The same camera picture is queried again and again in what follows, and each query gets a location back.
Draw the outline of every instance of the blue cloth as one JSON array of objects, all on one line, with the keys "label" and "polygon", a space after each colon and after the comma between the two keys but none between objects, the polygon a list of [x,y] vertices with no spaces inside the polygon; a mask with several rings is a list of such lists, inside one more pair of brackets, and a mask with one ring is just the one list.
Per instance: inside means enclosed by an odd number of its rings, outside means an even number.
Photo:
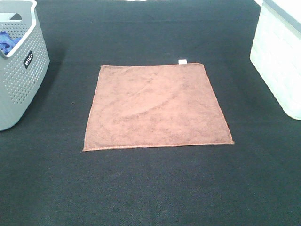
[{"label": "blue cloth", "polygon": [[7,32],[0,32],[0,49],[6,55],[20,41],[21,38],[12,39]]}]

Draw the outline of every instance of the basket handle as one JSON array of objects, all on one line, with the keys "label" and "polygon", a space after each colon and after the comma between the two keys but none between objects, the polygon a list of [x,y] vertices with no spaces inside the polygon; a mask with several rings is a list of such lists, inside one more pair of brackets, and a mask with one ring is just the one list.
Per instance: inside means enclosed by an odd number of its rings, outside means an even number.
[{"label": "basket handle", "polygon": [[22,22],[28,22],[35,19],[34,8],[36,5],[37,2],[33,0],[0,0],[0,13],[17,13],[21,16]]}]

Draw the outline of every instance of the white storage bin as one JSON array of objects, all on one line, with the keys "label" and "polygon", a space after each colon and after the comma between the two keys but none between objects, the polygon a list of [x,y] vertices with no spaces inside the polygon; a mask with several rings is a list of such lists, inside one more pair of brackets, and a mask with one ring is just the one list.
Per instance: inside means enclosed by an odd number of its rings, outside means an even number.
[{"label": "white storage bin", "polygon": [[[49,65],[36,5],[33,0],[0,0],[0,32],[21,38],[7,55],[0,50],[0,130],[19,121]],[[18,13],[21,20],[1,20],[1,13]]]},{"label": "white storage bin", "polygon": [[250,59],[286,114],[301,120],[301,1],[276,2],[263,1]]}]

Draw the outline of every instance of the white label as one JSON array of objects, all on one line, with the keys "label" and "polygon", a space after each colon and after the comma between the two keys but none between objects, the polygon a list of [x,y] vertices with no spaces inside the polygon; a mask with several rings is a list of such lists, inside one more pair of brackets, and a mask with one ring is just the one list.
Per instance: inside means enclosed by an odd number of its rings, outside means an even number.
[{"label": "white label", "polygon": [[180,64],[180,65],[185,65],[185,64],[187,64],[187,60],[186,60],[186,59],[184,59],[184,60],[179,60],[179,64]]}]

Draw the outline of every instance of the towel tag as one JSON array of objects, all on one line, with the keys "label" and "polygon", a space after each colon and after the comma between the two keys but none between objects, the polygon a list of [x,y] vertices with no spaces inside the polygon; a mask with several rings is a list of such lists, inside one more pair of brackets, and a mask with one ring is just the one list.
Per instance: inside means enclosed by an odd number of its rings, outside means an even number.
[{"label": "towel tag", "polygon": [[180,65],[185,65],[185,64],[187,64],[187,60],[186,60],[186,59],[184,59],[184,60],[179,60],[179,64],[180,64]]},{"label": "towel tag", "polygon": [[32,51],[30,50],[29,54],[27,55],[27,58],[24,60],[24,66],[27,69],[30,63],[32,62],[33,59],[33,54]]}]

